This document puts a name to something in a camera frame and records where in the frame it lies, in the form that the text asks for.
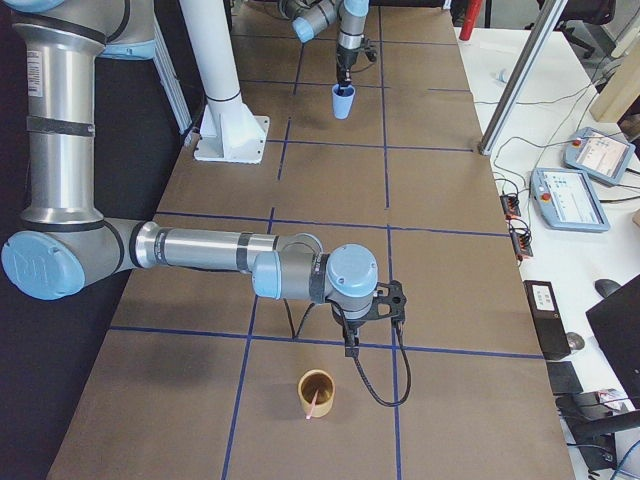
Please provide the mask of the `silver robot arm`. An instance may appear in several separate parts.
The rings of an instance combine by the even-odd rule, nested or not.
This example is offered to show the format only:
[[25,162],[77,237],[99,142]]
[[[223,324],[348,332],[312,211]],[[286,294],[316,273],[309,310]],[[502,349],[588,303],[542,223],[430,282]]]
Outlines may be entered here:
[[238,271],[260,297],[329,304],[355,356],[359,327],[382,296],[373,254],[358,244],[327,253],[310,234],[163,228],[108,219],[94,205],[97,58],[147,60],[156,52],[150,1],[13,1],[27,57],[31,200],[24,229],[1,251],[25,294],[57,300],[115,273],[154,266]]
[[367,0],[277,2],[279,13],[292,21],[292,28],[302,43],[317,37],[334,23],[338,24],[336,44],[337,95],[351,94],[351,70],[358,55],[369,48],[364,34],[369,12]]

